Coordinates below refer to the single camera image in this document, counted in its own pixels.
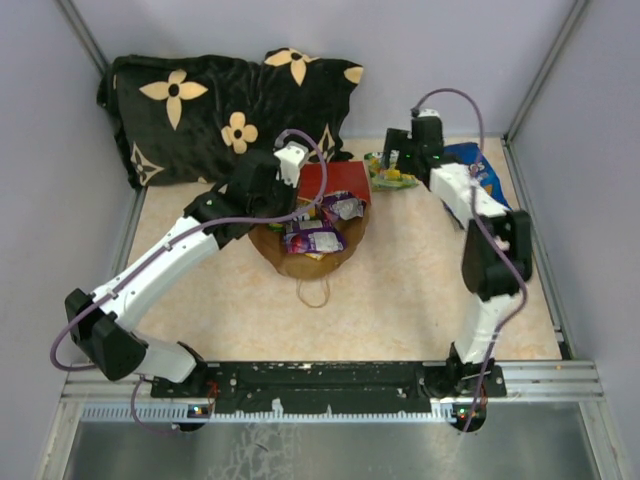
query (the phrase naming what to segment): snack bag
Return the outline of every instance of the snack bag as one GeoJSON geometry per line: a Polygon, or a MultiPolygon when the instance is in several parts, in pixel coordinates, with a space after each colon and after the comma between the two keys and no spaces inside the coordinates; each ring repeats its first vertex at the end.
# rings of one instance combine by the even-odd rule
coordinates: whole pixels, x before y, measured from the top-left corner
{"type": "Polygon", "coordinates": [[[331,222],[364,216],[365,202],[351,192],[334,192],[322,199],[322,213],[331,222]]]}
{"type": "Polygon", "coordinates": [[[413,175],[401,173],[395,168],[398,160],[398,152],[391,152],[389,159],[389,169],[382,168],[382,152],[371,152],[364,156],[369,167],[369,178],[374,191],[401,190],[411,188],[420,182],[413,175]]]}
{"type": "Polygon", "coordinates": [[[346,247],[342,234],[332,227],[303,230],[284,236],[287,253],[334,253],[346,247]]]}
{"type": "Polygon", "coordinates": [[[315,220],[294,220],[285,225],[284,230],[287,234],[300,233],[305,230],[322,230],[331,228],[331,222],[324,218],[315,220]]]}

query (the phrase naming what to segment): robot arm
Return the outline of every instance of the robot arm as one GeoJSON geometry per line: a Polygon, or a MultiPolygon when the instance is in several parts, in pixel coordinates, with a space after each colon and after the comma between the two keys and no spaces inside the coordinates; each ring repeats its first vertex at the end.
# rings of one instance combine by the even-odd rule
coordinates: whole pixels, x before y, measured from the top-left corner
{"type": "Polygon", "coordinates": [[[383,152],[387,168],[392,151],[398,152],[396,168],[416,176],[467,230],[462,276],[473,296],[462,333],[452,345],[451,357],[465,370],[463,376],[473,376],[519,287],[472,221],[472,189],[476,189],[476,211],[482,222],[494,237],[508,243],[503,252],[525,281],[533,271],[531,219],[526,212],[511,211],[495,201],[477,180],[470,178],[467,165],[445,153],[442,121],[435,110],[425,109],[413,117],[411,132],[388,129],[383,152]]]}
{"type": "Polygon", "coordinates": [[[254,226],[221,223],[202,229],[203,224],[230,217],[268,218],[294,210],[307,153],[305,147],[294,142],[275,154],[248,152],[240,158],[224,192],[217,185],[198,196],[169,232],[117,277],[88,295],[76,289],[67,297],[65,306],[71,321],[94,299],[108,296],[71,331],[71,336],[109,380],[138,373],[180,384],[197,375],[204,362],[188,346],[147,337],[135,328],[182,275],[254,226]]]}

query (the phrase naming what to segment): black pillow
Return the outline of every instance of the black pillow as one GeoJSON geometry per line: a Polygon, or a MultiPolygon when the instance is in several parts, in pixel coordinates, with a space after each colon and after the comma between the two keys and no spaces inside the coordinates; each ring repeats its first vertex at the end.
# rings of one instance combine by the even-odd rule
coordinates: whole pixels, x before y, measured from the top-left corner
{"type": "Polygon", "coordinates": [[[271,149],[285,128],[308,133],[328,160],[350,159],[339,132],[362,71],[290,48],[262,64],[132,55],[109,67],[98,103],[112,117],[132,186],[211,183],[248,149],[271,149]]]}

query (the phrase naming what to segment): gray wall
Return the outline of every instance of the gray wall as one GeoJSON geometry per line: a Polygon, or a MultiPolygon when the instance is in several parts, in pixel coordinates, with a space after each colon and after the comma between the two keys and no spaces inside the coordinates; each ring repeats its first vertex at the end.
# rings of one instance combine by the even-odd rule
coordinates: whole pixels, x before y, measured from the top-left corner
{"type": "Polygon", "coordinates": [[[64,381],[48,360],[64,298],[106,279],[132,191],[98,74],[52,1],[2,3],[0,65],[0,478],[12,480],[35,474],[64,381]]]}
{"type": "MultiPolygon", "coordinates": [[[[487,129],[504,133],[570,0],[76,0],[112,60],[138,53],[207,53],[261,61],[292,46],[365,66],[347,136],[407,126],[423,93],[453,86],[474,96],[487,129]]],[[[434,99],[447,133],[475,133],[458,98],[434,99]]]]}
{"type": "Polygon", "coordinates": [[[640,2],[593,2],[516,137],[577,353],[640,474],[640,2]]]}

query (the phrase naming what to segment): tan flower print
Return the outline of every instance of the tan flower print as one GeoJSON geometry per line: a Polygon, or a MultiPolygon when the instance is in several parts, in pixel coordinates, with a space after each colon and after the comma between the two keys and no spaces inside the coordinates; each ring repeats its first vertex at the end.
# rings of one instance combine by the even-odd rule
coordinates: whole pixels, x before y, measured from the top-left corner
{"type": "MultiPolygon", "coordinates": [[[[320,147],[320,151],[322,152],[322,156],[324,157],[325,161],[331,161],[336,153],[336,142],[331,136],[328,124],[324,127],[324,132],[322,133],[322,137],[320,137],[320,140],[318,141],[318,146],[320,147]]],[[[311,154],[309,155],[309,161],[312,163],[319,162],[320,159],[318,159],[317,157],[318,155],[316,154],[316,151],[312,149],[311,154]]]]}
{"type": "Polygon", "coordinates": [[[268,57],[264,63],[273,67],[280,67],[290,63],[291,75],[298,86],[300,86],[302,82],[304,82],[304,76],[307,73],[307,63],[311,63],[317,59],[318,57],[310,58],[309,55],[304,55],[293,48],[285,48],[268,57]]]}
{"type": "Polygon", "coordinates": [[[360,83],[360,79],[362,78],[363,71],[364,69],[362,67],[347,68],[344,71],[344,77],[351,83],[355,83],[356,85],[358,85],[360,83]]]}
{"type": "Polygon", "coordinates": [[[233,146],[233,151],[242,154],[247,151],[247,143],[253,143],[258,138],[255,125],[247,125],[242,112],[233,112],[229,117],[229,125],[221,131],[222,140],[227,146],[233,146]]]}
{"type": "Polygon", "coordinates": [[[185,78],[187,72],[175,70],[169,74],[168,82],[153,82],[140,87],[147,97],[167,101],[167,116],[174,130],[178,129],[182,116],[182,100],[193,100],[207,91],[207,87],[196,82],[185,82],[185,78]]]}
{"type": "Polygon", "coordinates": [[[133,148],[131,149],[131,163],[133,163],[136,173],[138,174],[138,179],[140,180],[140,185],[143,187],[149,183],[151,177],[164,170],[163,167],[154,165],[147,160],[138,148],[136,142],[133,142],[133,148]]]}

